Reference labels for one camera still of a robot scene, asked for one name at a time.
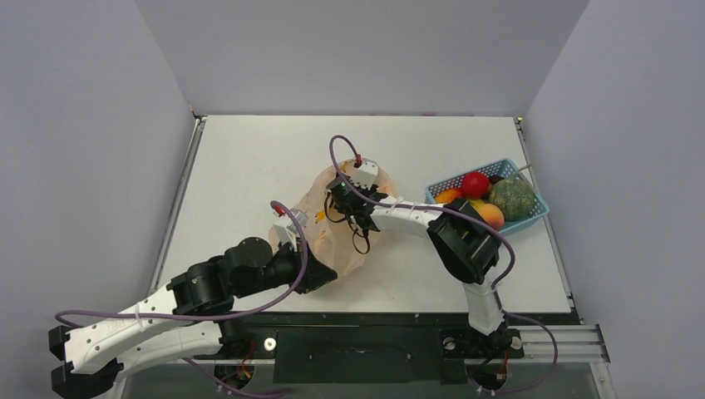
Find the orange red fake mango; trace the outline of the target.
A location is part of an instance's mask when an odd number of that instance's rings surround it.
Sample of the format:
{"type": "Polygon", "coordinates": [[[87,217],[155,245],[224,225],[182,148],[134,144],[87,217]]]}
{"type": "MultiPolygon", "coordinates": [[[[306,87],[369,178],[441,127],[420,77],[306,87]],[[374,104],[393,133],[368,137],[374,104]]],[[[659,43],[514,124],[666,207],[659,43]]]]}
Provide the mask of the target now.
{"type": "Polygon", "coordinates": [[[462,198],[463,194],[459,188],[449,188],[446,190],[443,190],[439,194],[437,194],[434,197],[434,201],[437,204],[448,204],[452,202],[453,200],[456,200],[458,198],[462,198]]]}

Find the bright red fake apple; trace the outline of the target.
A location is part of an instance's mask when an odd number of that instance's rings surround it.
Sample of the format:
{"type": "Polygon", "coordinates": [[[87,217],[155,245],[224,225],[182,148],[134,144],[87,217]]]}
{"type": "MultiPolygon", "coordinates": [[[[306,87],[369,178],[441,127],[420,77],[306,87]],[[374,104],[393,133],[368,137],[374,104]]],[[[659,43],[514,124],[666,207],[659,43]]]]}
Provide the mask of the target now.
{"type": "Polygon", "coordinates": [[[472,171],[463,176],[460,192],[469,199],[478,200],[488,192],[490,185],[486,175],[479,171],[472,171]]]}

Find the peach coloured fake peach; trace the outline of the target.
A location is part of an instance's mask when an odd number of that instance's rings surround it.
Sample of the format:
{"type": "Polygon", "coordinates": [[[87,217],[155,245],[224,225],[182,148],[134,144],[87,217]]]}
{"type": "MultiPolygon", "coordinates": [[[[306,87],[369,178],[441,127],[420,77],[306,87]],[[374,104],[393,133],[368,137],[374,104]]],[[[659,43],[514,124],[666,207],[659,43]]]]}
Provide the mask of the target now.
{"type": "Polygon", "coordinates": [[[502,211],[493,204],[482,204],[476,208],[476,212],[491,228],[500,230],[505,224],[505,216],[502,211]]]}

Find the green netted fake melon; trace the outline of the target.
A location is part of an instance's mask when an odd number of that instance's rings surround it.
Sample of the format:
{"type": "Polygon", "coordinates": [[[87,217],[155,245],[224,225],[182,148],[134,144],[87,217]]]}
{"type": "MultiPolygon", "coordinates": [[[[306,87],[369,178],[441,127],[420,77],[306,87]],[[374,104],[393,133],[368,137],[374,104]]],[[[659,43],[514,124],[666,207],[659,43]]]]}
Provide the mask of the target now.
{"type": "Polygon", "coordinates": [[[535,206],[535,193],[523,179],[504,179],[493,185],[489,202],[502,211],[505,221],[515,222],[530,216],[535,206]]]}

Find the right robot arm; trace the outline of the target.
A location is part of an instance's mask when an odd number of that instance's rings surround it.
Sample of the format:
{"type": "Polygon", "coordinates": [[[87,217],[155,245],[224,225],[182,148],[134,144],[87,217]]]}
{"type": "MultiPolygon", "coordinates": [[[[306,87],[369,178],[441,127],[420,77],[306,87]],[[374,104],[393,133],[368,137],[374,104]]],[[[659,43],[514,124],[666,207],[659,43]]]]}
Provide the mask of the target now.
{"type": "Polygon", "coordinates": [[[393,231],[429,239],[447,272],[460,281],[468,303],[471,348],[493,353],[502,343],[505,312],[496,292],[497,280],[487,276],[500,260],[500,247],[515,252],[506,238],[491,228],[466,199],[449,204],[424,204],[387,195],[373,186],[362,190],[343,175],[326,186],[325,209],[335,209],[363,235],[393,231]]]}

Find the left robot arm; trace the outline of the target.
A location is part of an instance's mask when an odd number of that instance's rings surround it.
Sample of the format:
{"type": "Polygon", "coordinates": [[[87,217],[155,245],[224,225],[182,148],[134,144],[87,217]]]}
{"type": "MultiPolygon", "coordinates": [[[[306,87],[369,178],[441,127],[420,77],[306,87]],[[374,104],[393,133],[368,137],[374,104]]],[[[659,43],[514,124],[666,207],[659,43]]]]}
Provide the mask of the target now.
{"type": "Polygon", "coordinates": [[[309,293],[337,277],[299,240],[273,249],[264,239],[244,239],[130,308],[88,311],[94,323],[63,321],[50,330],[50,351],[62,361],[51,372],[52,390],[63,398],[93,398],[134,372],[179,357],[238,357],[248,346],[240,318],[251,312],[234,313],[235,299],[283,285],[309,293]]]}

